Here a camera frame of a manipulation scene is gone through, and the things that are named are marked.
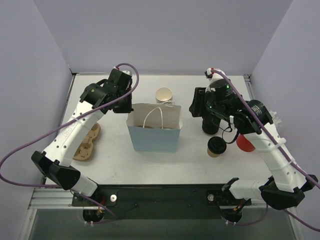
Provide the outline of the light blue paper bag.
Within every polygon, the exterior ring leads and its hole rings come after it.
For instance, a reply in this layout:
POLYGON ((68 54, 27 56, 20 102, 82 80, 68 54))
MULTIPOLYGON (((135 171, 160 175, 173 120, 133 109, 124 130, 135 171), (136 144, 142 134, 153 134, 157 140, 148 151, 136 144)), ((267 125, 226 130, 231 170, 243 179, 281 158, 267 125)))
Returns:
POLYGON ((180 105, 136 103, 128 114, 126 125, 136 152, 174 153, 182 129, 180 105), (149 129, 135 127, 147 125, 173 129, 149 129))

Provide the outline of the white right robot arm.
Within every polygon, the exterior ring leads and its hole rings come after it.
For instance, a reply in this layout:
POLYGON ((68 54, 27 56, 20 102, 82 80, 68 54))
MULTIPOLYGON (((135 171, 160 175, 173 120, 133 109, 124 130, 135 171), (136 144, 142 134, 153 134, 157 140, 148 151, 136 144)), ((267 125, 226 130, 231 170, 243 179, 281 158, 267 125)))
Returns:
POLYGON ((256 99, 242 101, 224 79, 195 88, 189 112, 194 118, 202 118, 202 130, 211 136, 218 132, 220 122, 226 121, 237 130, 237 137, 244 136, 254 146, 271 172, 267 180, 230 180, 221 192, 225 203, 258 199, 284 210, 296 207, 305 198, 304 193, 315 186, 315 175, 304 176, 297 170, 286 140, 279 136, 265 105, 256 99))

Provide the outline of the stack of black lids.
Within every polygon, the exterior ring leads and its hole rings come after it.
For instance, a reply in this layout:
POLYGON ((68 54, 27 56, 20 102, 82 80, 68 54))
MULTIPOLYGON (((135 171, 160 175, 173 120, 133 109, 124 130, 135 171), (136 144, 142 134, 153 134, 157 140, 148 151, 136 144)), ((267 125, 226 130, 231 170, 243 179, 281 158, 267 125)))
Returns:
POLYGON ((209 117, 202 119, 202 130, 207 135, 214 135, 220 129, 221 120, 217 117, 209 117))

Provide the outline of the stack of brown paper cups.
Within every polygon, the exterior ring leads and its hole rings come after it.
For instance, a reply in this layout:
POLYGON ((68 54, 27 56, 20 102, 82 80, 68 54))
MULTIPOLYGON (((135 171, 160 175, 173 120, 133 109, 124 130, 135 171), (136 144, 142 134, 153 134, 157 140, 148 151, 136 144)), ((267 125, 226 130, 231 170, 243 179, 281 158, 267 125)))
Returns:
POLYGON ((157 104, 174 105, 173 92, 170 88, 161 87, 155 92, 155 101, 157 104))

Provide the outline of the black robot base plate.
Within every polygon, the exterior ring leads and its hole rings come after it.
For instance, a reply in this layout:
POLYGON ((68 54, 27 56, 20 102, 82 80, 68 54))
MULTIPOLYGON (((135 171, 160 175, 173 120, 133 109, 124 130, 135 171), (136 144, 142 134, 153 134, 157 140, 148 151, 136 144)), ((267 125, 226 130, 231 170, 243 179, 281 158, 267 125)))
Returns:
POLYGON ((223 184, 104 184, 92 198, 111 212, 75 194, 73 207, 83 207, 83 216, 95 220, 211 220, 230 213, 237 221, 242 213, 235 208, 252 204, 222 190, 223 184))

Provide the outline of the brown cardboard cup carrier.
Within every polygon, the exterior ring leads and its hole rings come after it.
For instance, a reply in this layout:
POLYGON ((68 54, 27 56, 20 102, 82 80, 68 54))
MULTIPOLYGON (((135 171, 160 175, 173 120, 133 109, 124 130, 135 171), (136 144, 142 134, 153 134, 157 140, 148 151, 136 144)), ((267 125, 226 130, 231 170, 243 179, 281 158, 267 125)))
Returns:
POLYGON ((88 134, 85 136, 75 154, 73 160, 75 161, 88 161, 91 159, 94 152, 94 143, 99 138, 101 132, 101 126, 99 123, 95 123, 88 134))
POLYGON ((143 129, 162 129, 162 130, 171 130, 172 127, 162 127, 162 126, 150 126, 150 125, 135 125, 137 128, 143 128, 143 129))

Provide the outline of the red plastic cup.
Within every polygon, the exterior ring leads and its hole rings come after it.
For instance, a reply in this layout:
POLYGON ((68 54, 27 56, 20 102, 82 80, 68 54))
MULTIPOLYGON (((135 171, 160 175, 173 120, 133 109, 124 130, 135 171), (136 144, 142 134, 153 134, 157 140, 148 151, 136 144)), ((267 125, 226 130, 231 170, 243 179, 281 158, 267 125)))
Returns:
POLYGON ((236 144, 238 148, 244 152, 250 153, 253 152, 256 148, 248 141, 243 135, 239 135, 236 144))

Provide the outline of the brown paper coffee cup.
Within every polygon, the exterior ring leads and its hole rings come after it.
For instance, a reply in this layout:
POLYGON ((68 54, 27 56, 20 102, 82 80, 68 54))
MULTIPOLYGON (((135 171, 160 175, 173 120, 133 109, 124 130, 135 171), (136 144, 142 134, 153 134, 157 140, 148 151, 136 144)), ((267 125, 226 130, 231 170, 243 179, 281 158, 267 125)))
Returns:
POLYGON ((211 157, 211 158, 217 158, 219 157, 222 152, 220 150, 216 150, 216 149, 213 149, 213 148, 207 148, 207 154, 211 157))

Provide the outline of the black plastic cup lid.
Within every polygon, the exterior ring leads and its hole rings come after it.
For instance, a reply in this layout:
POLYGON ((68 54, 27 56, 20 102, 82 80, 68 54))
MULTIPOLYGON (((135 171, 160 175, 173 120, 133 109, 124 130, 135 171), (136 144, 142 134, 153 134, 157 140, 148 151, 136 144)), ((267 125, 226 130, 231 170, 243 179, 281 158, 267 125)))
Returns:
POLYGON ((224 153, 227 149, 227 143, 219 136, 211 137, 207 142, 207 148, 216 149, 224 153))

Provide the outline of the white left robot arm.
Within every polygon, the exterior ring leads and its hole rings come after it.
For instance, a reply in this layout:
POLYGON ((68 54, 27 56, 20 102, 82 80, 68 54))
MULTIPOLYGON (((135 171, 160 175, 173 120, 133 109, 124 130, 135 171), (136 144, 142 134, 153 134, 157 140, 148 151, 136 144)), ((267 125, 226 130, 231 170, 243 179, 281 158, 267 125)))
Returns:
POLYGON ((107 79, 88 85, 79 98, 69 121, 43 151, 35 151, 31 160, 39 171, 62 187, 83 194, 91 206, 100 203, 98 184, 72 167, 73 157, 92 127, 108 112, 129 113, 132 73, 112 69, 107 79))

